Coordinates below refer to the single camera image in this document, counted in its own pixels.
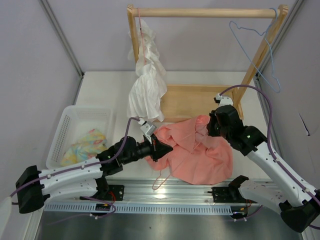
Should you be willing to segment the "pink skirt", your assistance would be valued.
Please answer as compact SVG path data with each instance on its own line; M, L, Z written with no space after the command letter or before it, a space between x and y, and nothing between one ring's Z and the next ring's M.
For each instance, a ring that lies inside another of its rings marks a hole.
M173 151L157 162L145 160L154 171L169 168L171 176L192 185L214 185L233 173L233 151L223 137L208 135L208 115L167 125L155 131L159 141Z

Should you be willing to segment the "pink wire hanger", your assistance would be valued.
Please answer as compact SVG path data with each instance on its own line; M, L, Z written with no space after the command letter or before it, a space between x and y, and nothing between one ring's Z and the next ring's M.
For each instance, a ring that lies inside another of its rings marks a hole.
M207 135L206 125L188 124L187 121L172 123L161 126L155 135L161 142L173 147L173 151L158 162L148 161L151 168L159 171L152 189L158 190L170 177L200 185L202 182L197 177L197 171L206 162L206 150L201 149Z

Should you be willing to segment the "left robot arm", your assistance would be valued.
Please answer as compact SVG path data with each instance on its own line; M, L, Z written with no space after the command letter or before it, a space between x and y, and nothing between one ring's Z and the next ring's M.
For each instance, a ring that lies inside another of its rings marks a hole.
M158 161L173 151L173 147L158 140L152 134L137 142L131 136L80 163L69 166L39 170L36 165L27 167L15 183L18 211L21 214L41 209L47 201L67 198L94 198L103 200L108 196L107 176L123 170L123 166L150 157Z

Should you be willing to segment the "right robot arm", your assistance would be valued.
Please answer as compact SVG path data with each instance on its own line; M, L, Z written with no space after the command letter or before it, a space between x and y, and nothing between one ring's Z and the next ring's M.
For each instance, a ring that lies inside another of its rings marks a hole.
M320 215L320 191L297 174L270 146L256 127L246 126L232 105L219 106L209 113L210 137L222 137L230 146L257 164L276 184L277 190L239 176L228 189L234 202L252 200L279 214L292 230L302 233Z

